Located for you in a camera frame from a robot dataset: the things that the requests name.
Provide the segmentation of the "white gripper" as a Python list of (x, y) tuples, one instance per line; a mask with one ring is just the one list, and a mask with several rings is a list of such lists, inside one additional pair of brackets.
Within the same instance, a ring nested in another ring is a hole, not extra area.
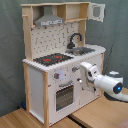
[(83, 88), (88, 88), (89, 82), (93, 82), (95, 78), (100, 74), (96, 64), (92, 65), (87, 62), (82, 62), (79, 69), (81, 73), (80, 83), (82, 84)]

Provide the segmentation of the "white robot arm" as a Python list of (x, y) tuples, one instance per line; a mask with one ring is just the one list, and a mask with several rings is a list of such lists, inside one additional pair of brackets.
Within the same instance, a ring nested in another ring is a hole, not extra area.
[(113, 78), (107, 75), (102, 75), (96, 65), (87, 62), (80, 64), (81, 78), (79, 82), (82, 87), (88, 91), (91, 90), (91, 83), (95, 88), (104, 91), (108, 99), (122, 101), (128, 103), (128, 95), (122, 93), (123, 79)]

